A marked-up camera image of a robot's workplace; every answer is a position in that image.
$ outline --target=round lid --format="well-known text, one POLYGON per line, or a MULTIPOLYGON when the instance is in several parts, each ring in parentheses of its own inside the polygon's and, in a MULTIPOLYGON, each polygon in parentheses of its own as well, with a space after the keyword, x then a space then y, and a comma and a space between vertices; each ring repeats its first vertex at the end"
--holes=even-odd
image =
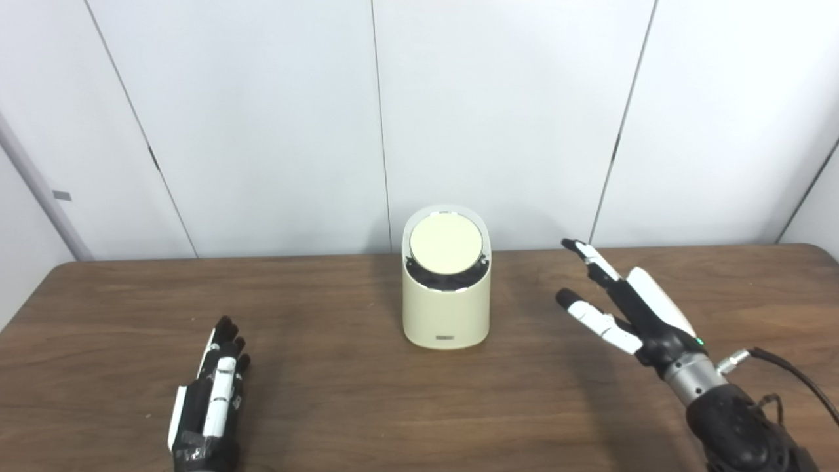
POLYGON ((481 257, 481 231, 457 213, 429 215, 411 232, 411 254, 427 270, 441 275, 459 274, 481 257))

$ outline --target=cylindrical device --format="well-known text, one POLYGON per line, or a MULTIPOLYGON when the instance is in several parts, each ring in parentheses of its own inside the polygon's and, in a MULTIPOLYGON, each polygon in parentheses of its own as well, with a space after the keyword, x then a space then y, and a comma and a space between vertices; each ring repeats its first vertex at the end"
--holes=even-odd
POLYGON ((489 334, 492 251, 483 220, 452 205, 419 210, 402 238, 405 335, 429 349, 461 349, 489 334))

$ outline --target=robotic arm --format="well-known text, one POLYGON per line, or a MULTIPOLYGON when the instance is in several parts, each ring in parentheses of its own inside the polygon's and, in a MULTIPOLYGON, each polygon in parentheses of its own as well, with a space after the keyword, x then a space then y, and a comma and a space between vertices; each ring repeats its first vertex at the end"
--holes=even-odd
POLYGON ((229 317, 210 333, 198 376, 178 387, 169 423, 175 472, 233 472, 239 460, 236 425, 242 405, 242 374, 251 358, 229 317))
POLYGON ((645 270, 636 267, 623 278, 589 244, 563 239, 562 245, 583 259, 589 278, 606 290, 627 321, 566 288, 556 294, 557 302, 604 341, 655 369, 685 405, 709 472, 818 471, 806 449, 766 417, 764 401, 755 403, 725 378, 748 357, 747 351, 715 366, 685 315, 645 270))

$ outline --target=black fingertip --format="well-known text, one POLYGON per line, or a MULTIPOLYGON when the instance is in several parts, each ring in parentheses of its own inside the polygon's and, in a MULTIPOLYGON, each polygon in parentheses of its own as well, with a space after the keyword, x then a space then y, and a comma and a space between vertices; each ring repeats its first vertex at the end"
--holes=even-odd
POLYGON ((228 326, 233 324, 233 320, 230 319, 229 316, 225 315, 218 320, 216 323, 216 333, 221 333, 227 329, 228 326))
POLYGON ((576 239, 562 239, 562 247, 565 249, 570 249, 572 251, 576 251, 576 239))
POLYGON ((244 374, 245 370, 248 370, 248 366, 251 364, 251 356, 248 354, 244 354, 242 357, 236 361, 236 372, 239 374, 244 374))
POLYGON ((580 241, 579 239, 564 238, 564 239, 562 239, 562 247, 565 248, 565 249, 568 249, 569 251, 574 251, 574 254, 577 254, 580 257, 583 257, 582 251, 580 251, 580 249, 577 248, 577 246, 576 246, 577 243, 581 243, 581 242, 582 241, 580 241))
POLYGON ((564 288, 556 292, 556 302, 566 310, 574 303, 583 301, 582 297, 577 295, 573 290, 564 288))

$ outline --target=white wall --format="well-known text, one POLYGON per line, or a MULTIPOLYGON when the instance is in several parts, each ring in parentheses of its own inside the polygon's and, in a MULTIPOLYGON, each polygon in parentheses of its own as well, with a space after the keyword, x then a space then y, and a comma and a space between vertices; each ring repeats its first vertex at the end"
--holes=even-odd
POLYGON ((0 328, 44 277, 73 256, 0 149, 0 328))
POLYGON ((0 143, 97 259, 194 255, 162 176, 200 256, 771 242, 839 137, 839 3, 661 0, 623 128, 652 0, 91 6, 163 174, 84 2, 0 3, 0 143))
POLYGON ((781 243, 810 243, 839 260, 839 149, 833 152, 781 243))
POLYGON ((373 6, 394 240, 445 202, 495 249, 587 239, 653 2, 373 6))
POLYGON ((389 249, 369 1, 91 6, 199 256, 389 249))
POLYGON ((839 137, 838 18, 659 2, 593 243, 774 242, 839 137))
POLYGON ((195 256, 84 2, 0 3, 0 117, 92 258, 195 256))

